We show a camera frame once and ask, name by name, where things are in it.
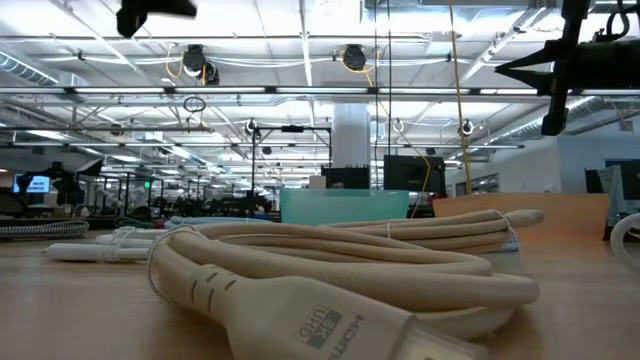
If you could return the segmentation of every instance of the black monitor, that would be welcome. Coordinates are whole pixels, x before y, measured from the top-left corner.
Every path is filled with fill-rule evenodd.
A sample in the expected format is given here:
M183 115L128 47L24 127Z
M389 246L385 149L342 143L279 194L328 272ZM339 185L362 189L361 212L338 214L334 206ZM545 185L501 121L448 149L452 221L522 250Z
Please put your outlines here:
M428 192L444 196L447 193L445 163L441 157L427 156L431 172L427 183ZM427 177L427 164L421 156L384 156L384 189L422 191Z
M327 189L369 189L371 188L371 168L322 168L322 176L327 178Z

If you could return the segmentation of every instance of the metal frame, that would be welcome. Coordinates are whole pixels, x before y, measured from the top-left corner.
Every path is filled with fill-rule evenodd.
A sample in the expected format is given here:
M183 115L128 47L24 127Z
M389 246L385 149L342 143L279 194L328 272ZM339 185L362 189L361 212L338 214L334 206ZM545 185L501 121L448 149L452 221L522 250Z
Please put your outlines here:
M318 137L318 139L320 139L321 144L316 144L316 145L321 145L321 146L327 146L329 148L329 168L331 168L331 162L333 160L333 136L332 136L332 129L329 127L314 127L314 126L256 126L253 131L251 132L251 197L254 198L255 197L255 191L256 191L256 147L260 144L262 144L268 137L269 135L271 135L274 131L281 131L281 132L285 132L285 133L293 133L294 131L291 131L291 129L296 129L297 131L295 132L304 132L304 131L311 131L314 135L316 135ZM264 134L262 136L262 138L260 139L260 142L256 142L256 133L259 131L267 131L266 134ZM326 131L329 134L329 142L325 141L322 139L322 137L317 133L317 131ZM253 216L253 207L250 210L250 215Z

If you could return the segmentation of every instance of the monitor screen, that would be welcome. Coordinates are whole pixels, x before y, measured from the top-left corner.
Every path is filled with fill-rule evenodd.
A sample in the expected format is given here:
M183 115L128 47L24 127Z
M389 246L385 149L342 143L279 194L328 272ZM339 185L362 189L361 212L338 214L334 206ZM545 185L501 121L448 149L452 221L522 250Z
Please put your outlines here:
M18 177L22 174L16 174L13 176L13 192L19 193L20 187L18 186ZM27 194L48 194L51 185L51 180L47 176L34 176L31 180L31 184L27 188Z
M445 163L441 157L427 156L431 171L426 191L446 194ZM421 191L427 165L420 156L384 156L384 189Z

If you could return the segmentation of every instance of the white pillar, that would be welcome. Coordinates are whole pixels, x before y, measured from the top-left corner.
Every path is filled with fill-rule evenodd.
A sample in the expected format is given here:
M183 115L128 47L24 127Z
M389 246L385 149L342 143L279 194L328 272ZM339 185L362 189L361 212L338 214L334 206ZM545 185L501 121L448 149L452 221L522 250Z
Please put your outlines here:
M367 104L333 105L332 167L362 167L371 164L370 120Z

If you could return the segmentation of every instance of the wall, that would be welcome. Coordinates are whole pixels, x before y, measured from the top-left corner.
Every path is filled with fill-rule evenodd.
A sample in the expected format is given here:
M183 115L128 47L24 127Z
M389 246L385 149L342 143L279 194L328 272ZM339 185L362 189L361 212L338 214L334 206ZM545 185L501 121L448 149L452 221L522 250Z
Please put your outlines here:
M585 169L602 169L606 160L640 159L640 141L634 136L561 136L558 137L562 192L587 192Z
M561 191L556 138L525 141L525 149L499 150L489 163L472 163L471 178L498 174L500 192L543 193ZM447 184L465 181L464 170L447 171Z

